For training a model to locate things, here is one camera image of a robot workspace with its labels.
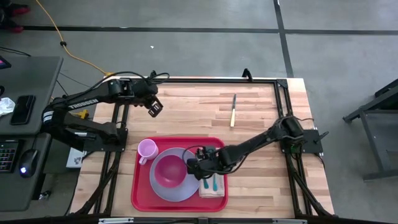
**knife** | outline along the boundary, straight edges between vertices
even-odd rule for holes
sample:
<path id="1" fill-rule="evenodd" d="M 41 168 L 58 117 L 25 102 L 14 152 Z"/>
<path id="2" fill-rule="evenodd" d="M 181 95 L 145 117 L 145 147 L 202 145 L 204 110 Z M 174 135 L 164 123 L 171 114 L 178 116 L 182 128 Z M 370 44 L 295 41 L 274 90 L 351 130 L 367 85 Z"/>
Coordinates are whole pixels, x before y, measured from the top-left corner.
<path id="1" fill-rule="evenodd" d="M 232 115 L 231 115 L 231 128 L 235 126 L 235 106 L 236 106 L 236 93 L 234 99 L 232 100 Z"/>

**red tray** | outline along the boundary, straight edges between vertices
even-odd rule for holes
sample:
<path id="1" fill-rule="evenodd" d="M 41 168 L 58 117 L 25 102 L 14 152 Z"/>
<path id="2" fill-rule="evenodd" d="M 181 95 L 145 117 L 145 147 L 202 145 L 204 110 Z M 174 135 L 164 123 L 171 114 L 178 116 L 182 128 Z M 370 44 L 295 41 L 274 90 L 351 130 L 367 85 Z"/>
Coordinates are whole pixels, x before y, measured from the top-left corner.
<path id="1" fill-rule="evenodd" d="M 159 153 L 172 147 L 187 148 L 189 146 L 204 145 L 223 147 L 224 143 L 218 138 L 208 137 L 151 137 L 156 142 Z M 149 182 L 149 170 L 153 160 L 143 166 L 138 161 L 141 156 L 137 153 L 136 168 L 132 180 L 131 203 L 134 208 L 142 212 L 218 212 L 225 208 L 228 202 L 227 176 L 224 175 L 225 196 L 219 198 L 201 198 L 196 191 L 190 198 L 182 202 L 168 202 L 155 194 Z"/>

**teal utensil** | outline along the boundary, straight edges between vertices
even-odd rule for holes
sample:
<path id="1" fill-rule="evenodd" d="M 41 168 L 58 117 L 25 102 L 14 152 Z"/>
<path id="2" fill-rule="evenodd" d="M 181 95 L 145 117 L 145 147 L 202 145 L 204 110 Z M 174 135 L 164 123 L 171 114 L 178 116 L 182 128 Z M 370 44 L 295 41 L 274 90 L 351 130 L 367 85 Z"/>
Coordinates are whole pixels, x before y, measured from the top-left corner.
<path id="1" fill-rule="evenodd" d="M 216 174 L 215 175 L 213 175 L 213 190 L 214 191 L 217 191 L 217 183 L 216 183 Z"/>
<path id="2" fill-rule="evenodd" d="M 203 179 L 203 185 L 205 186 L 205 189 L 209 188 L 209 184 L 207 184 L 206 179 Z"/>

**computer mouse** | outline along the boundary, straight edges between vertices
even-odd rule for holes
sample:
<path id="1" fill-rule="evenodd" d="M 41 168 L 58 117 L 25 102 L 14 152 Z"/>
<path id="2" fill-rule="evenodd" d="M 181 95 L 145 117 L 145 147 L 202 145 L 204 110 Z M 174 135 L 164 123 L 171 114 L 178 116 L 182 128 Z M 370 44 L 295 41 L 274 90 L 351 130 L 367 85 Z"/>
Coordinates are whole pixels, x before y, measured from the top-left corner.
<path id="1" fill-rule="evenodd" d="M 36 149 L 26 150 L 19 159 L 19 174 L 23 178 L 32 177 L 35 174 L 39 152 Z"/>

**gray desk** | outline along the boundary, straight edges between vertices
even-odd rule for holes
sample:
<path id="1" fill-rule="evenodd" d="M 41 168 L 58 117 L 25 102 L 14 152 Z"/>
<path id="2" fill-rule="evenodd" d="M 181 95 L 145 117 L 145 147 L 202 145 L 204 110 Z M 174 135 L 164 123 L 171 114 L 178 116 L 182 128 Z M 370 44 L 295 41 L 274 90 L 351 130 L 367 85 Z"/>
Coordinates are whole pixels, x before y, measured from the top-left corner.
<path id="1" fill-rule="evenodd" d="M 25 125 L 10 125 L 11 114 L 0 117 L 0 135 L 30 135 L 40 131 L 42 112 L 48 105 L 63 59 L 61 57 L 4 57 L 12 67 L 0 70 L 0 85 L 15 103 L 19 96 L 35 95 L 30 121 Z"/>
<path id="2" fill-rule="evenodd" d="M 24 147 L 19 152 L 18 159 L 22 153 L 32 148 L 34 137 L 18 138 L 24 140 Z M 10 174 L 0 174 L 0 212 L 13 212 L 27 210 L 36 189 L 39 177 L 42 175 L 43 163 L 47 156 L 51 143 L 49 134 L 38 134 L 34 148 L 39 151 L 37 168 L 31 178 L 22 178 L 19 175 L 18 167 Z"/>
<path id="3" fill-rule="evenodd" d="M 0 70 L 0 85 L 6 91 L 1 97 L 14 102 L 21 95 L 35 95 L 36 101 L 29 124 L 11 126 L 11 114 L 0 117 L 0 139 L 22 139 L 24 146 L 18 152 L 16 166 L 24 151 L 32 148 L 36 134 L 40 131 L 41 115 L 50 101 L 63 59 L 60 57 L 5 57 L 11 68 Z M 41 190 L 44 162 L 49 151 L 49 134 L 37 134 L 34 149 L 39 151 L 37 169 L 31 178 L 22 178 L 18 168 L 13 173 L 0 174 L 0 212 L 23 211 L 29 207 L 32 196 Z"/>

